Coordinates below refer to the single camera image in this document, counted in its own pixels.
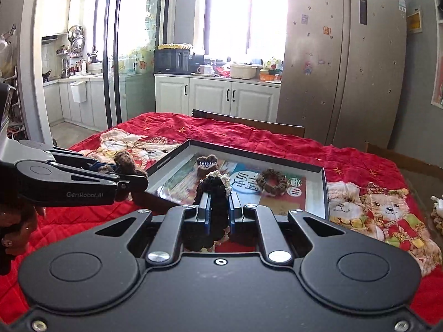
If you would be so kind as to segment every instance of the tile floor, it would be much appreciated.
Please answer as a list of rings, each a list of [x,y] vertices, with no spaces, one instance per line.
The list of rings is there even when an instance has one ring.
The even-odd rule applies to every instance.
[[[58,147],[64,149],[68,149],[77,142],[97,133],[97,131],[93,131],[92,129],[80,127],[68,122],[59,123],[58,125],[52,126],[50,129],[52,138],[57,141]]]

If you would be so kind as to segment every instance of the human hand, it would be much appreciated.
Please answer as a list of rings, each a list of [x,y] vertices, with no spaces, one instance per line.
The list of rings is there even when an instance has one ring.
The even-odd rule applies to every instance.
[[[45,216],[45,212],[45,208],[34,207],[28,203],[15,207],[0,204],[0,228],[17,225],[14,232],[7,233],[1,239],[1,244],[6,247],[6,254],[18,256],[26,252],[30,235],[37,228],[37,215]]]

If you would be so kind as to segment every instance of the gold star pattern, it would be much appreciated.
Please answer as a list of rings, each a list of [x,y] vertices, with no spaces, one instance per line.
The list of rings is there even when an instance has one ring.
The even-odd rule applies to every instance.
[[[342,171],[340,171],[340,170],[338,169],[338,167],[334,168],[334,171],[335,171],[336,173],[338,173],[339,176],[342,175]]]
[[[378,172],[377,172],[377,171],[370,170],[369,173],[370,173],[374,178],[377,178],[377,177],[376,177],[376,176],[378,175]]]

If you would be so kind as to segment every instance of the white mug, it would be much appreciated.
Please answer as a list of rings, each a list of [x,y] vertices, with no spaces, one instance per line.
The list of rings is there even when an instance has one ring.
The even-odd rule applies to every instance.
[[[214,69],[211,65],[200,65],[199,68],[197,68],[197,72],[203,75],[213,75]]]

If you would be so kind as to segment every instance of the tray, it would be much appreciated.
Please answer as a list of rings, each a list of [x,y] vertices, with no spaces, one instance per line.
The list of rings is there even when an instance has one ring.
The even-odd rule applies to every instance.
[[[148,189],[142,194],[132,194],[134,202],[158,213],[166,213],[177,205],[192,204],[199,183],[196,159],[210,154],[217,156],[219,170],[231,177],[231,186],[242,205],[262,204],[280,216],[286,216],[290,209],[302,209],[329,219],[322,167],[196,140],[187,140],[151,166],[147,170]],[[254,187],[256,174],[267,168],[287,176],[290,184],[284,195],[273,197]]]

